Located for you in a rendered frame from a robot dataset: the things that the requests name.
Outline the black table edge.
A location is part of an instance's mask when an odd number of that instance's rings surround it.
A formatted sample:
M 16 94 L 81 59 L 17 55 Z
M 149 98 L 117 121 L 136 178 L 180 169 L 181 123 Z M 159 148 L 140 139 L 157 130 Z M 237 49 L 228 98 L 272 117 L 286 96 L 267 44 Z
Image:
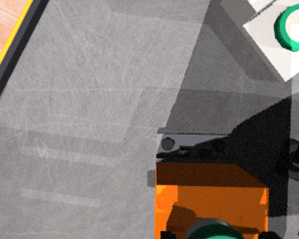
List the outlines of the black table edge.
M 48 2 L 49 0 L 32 0 L 7 52 L 0 63 L 0 96 Z

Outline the orange tube holder plate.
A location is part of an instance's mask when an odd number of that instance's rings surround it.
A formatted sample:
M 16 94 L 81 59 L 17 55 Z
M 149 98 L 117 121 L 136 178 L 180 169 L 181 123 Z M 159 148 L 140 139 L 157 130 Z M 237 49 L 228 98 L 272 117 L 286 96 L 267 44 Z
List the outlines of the orange tube holder plate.
M 267 231 L 269 187 L 236 164 L 157 162 L 154 239 L 171 231 L 185 239 L 204 218 L 227 222 L 245 239 Z

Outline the white tray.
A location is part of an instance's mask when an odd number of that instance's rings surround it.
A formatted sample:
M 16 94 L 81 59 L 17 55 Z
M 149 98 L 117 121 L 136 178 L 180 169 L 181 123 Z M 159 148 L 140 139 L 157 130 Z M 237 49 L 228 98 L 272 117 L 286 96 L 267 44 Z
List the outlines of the white tray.
M 280 46 L 274 36 L 276 18 L 299 0 L 222 0 L 220 5 L 280 83 L 299 72 L 299 51 Z

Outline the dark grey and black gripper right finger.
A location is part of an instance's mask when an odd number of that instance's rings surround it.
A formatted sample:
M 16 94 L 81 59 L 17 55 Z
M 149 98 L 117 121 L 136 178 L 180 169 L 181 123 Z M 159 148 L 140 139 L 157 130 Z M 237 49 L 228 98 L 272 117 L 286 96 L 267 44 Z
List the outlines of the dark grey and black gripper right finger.
M 257 239 L 282 239 L 274 231 L 262 231 L 261 234 L 258 234 Z

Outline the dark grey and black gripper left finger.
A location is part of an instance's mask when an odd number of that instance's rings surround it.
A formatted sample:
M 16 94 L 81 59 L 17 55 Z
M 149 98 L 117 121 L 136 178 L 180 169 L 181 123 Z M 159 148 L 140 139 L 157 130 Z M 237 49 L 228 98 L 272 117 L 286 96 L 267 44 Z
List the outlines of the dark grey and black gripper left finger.
M 160 231 L 160 239 L 176 239 L 176 236 L 171 231 Z

